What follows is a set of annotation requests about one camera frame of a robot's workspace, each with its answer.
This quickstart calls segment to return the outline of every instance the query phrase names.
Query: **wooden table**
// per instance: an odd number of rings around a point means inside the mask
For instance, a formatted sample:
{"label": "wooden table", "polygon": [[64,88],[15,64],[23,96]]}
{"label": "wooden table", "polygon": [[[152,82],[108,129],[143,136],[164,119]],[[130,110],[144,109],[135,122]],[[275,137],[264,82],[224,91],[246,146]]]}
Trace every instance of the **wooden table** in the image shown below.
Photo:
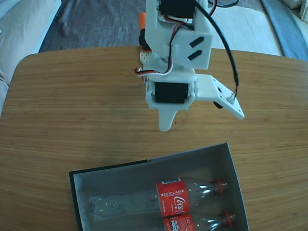
{"label": "wooden table", "polygon": [[[31,55],[17,67],[0,120],[0,230],[76,231],[68,172],[228,142],[251,231],[307,230],[308,63],[234,52],[237,120],[195,102],[169,132],[133,69],[137,47]],[[229,60],[211,73],[234,88]]]}

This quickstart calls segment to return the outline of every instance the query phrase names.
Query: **coca-cola bottle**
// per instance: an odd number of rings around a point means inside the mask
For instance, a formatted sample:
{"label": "coca-cola bottle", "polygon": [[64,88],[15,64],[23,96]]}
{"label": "coca-cola bottle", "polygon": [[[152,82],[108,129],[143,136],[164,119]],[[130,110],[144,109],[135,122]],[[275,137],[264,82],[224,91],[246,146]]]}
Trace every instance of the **coca-cola bottle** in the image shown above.
{"label": "coca-cola bottle", "polygon": [[170,217],[188,213],[202,200],[222,195],[226,189],[227,183],[219,179],[204,181],[179,178],[160,181],[140,192],[94,195],[90,198],[91,215],[98,220],[140,214]]}
{"label": "coca-cola bottle", "polygon": [[189,214],[166,218],[159,222],[151,231],[214,231],[229,227],[235,221],[233,212],[221,215],[203,214],[201,217]]}

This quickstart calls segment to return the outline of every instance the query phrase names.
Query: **box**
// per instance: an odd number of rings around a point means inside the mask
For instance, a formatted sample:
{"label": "box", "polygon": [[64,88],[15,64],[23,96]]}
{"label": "box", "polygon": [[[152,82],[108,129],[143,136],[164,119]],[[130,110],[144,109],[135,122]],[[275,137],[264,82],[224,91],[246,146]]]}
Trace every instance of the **box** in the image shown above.
{"label": "box", "polygon": [[182,177],[225,179],[228,191],[222,196],[213,197],[211,202],[205,203],[194,213],[220,214],[233,210],[236,222],[228,230],[249,230],[241,189],[227,143],[151,160],[73,171],[69,176],[79,231],[139,230],[137,227],[152,222],[151,218],[147,220],[144,216],[142,219],[136,217],[128,219],[127,223],[122,223],[122,219],[93,221],[89,215],[90,197],[94,194],[112,195],[124,190],[141,191],[155,182]]}

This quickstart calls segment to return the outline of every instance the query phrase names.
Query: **wire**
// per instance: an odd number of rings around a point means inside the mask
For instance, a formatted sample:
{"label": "wire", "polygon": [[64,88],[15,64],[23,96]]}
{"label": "wire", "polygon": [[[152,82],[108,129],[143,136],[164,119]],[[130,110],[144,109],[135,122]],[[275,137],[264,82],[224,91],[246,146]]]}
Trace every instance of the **wire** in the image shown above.
{"label": "wire", "polygon": [[228,57],[230,59],[230,62],[231,62],[231,66],[232,66],[232,69],[233,69],[233,77],[234,77],[234,82],[235,82],[235,86],[236,86],[236,89],[235,91],[233,92],[233,94],[231,96],[237,96],[237,91],[238,91],[238,86],[239,86],[239,76],[238,76],[238,73],[237,73],[237,69],[236,69],[236,65],[235,65],[235,60],[234,60],[234,57],[232,55],[232,52],[231,52],[231,49],[228,45],[228,42],[226,40],[226,38],[224,37],[222,31],[220,30],[220,28],[218,27],[218,25],[215,23],[215,21],[213,20],[213,18],[206,12],[205,9],[202,8],[202,6],[196,1],[196,0],[192,0],[196,6],[196,8],[208,19],[208,21],[212,24],[212,26],[214,27],[214,29],[216,30],[217,34],[219,35],[225,49],[226,49],[226,52],[228,54]]}
{"label": "wire", "polygon": [[173,26],[172,29],[172,33],[171,33],[171,39],[170,39],[170,43],[169,43],[169,56],[168,56],[168,68],[165,72],[158,72],[158,71],[154,71],[154,70],[142,70],[142,68],[136,68],[135,69],[135,73],[137,74],[137,76],[140,76],[143,78],[143,76],[147,76],[147,75],[160,75],[160,76],[166,76],[168,74],[170,74],[170,72],[173,69],[173,59],[172,59],[172,42],[174,40],[175,35],[177,34],[177,32],[179,31],[179,29],[182,27],[182,24],[175,24]]}
{"label": "wire", "polygon": [[213,6],[212,6],[212,9],[211,9],[211,11],[209,13],[210,16],[212,16],[213,13],[215,12],[215,10],[217,8],[217,2],[218,2],[218,0],[213,0],[213,3],[212,3]]}
{"label": "wire", "polygon": [[228,5],[221,5],[221,4],[217,4],[218,7],[221,7],[221,8],[230,8],[232,6],[236,6],[237,4],[239,4],[240,0],[236,0],[234,3],[231,3],[231,4],[228,4]]}
{"label": "wire", "polygon": [[169,23],[181,24],[182,26],[187,27],[187,29],[188,29],[188,25],[187,25],[186,22],[183,22],[183,21],[180,21],[180,20],[176,20],[176,19],[169,18],[167,15],[164,16],[164,19],[165,19],[167,22],[169,22]]}

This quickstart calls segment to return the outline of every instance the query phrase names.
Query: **clear plastic bottle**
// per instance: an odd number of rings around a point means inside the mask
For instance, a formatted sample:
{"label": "clear plastic bottle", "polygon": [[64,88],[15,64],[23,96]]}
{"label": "clear plastic bottle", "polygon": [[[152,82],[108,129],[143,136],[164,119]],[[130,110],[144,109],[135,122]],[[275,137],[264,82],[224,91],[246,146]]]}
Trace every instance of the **clear plastic bottle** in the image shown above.
{"label": "clear plastic bottle", "polygon": [[157,214],[170,217],[188,213],[202,200],[221,195],[226,189],[227,183],[219,179],[204,181],[180,178],[160,181],[140,192],[94,195],[90,198],[91,215],[97,220],[130,215]]}
{"label": "clear plastic bottle", "polygon": [[203,214],[201,217],[189,214],[166,218],[151,231],[216,231],[231,226],[235,221],[233,212],[221,215]]}

